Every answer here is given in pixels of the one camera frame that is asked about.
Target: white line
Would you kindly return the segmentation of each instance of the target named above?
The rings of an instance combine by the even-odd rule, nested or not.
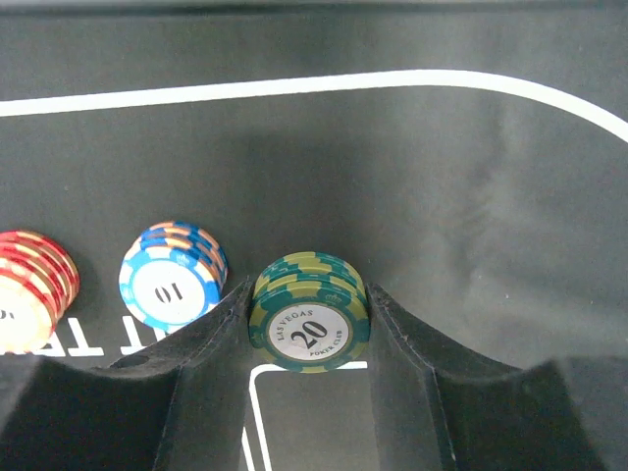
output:
[[[521,78],[453,70],[410,70],[344,76],[282,78],[3,101],[0,102],[0,117],[403,86],[452,86],[520,96],[579,116],[628,142],[628,123],[582,98]]]
[[[255,463],[253,463],[253,455],[251,454],[251,446],[248,443],[246,427],[242,430],[242,450],[244,451],[244,459],[246,460],[246,469],[248,469],[248,471],[255,471]]]
[[[366,369],[366,361],[351,361],[339,367],[339,370],[361,370]],[[271,371],[286,371],[275,365],[260,365],[251,370],[250,380],[248,382],[248,393],[251,396],[251,406],[253,408],[253,417],[255,418],[255,426],[257,428],[257,436],[259,437],[259,446],[262,450],[262,461],[266,471],[273,471],[271,464],[271,455],[268,450],[268,442],[266,441],[266,432],[264,431],[264,422],[262,421],[262,411],[259,407],[259,396],[257,395],[257,387],[255,380],[262,373]]]

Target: red and yellow poker chip stack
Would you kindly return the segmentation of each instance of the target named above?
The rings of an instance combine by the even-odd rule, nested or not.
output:
[[[24,353],[48,343],[79,293],[68,252],[31,231],[0,233],[0,351]]]

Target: poker chip stack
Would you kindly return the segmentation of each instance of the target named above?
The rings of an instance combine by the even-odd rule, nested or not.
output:
[[[0,233],[0,351],[25,353],[45,346],[79,285],[72,258],[50,237]]]
[[[287,255],[257,279],[248,327],[252,345],[268,361],[300,373],[334,370],[368,342],[364,284],[333,255]]]
[[[133,243],[120,270],[120,294],[145,325],[173,332],[211,311],[229,272],[220,244],[182,221],[151,226]]]

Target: poker chip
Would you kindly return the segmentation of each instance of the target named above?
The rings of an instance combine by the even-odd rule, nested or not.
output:
[[[31,231],[0,233],[0,350],[45,346],[79,292],[79,272],[56,241]]]
[[[120,294],[137,320],[173,332],[220,302],[227,273],[223,249],[205,231],[181,221],[160,223],[126,253]]]
[[[364,350],[370,323],[361,277],[321,252],[298,252],[257,279],[248,324],[251,344],[290,371],[322,373]]]

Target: green and yellow poker chip stack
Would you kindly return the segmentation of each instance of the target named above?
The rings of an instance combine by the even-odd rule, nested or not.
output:
[[[248,331],[270,362],[322,373],[354,360],[370,335],[364,284],[345,261],[320,252],[280,258],[257,279]]]

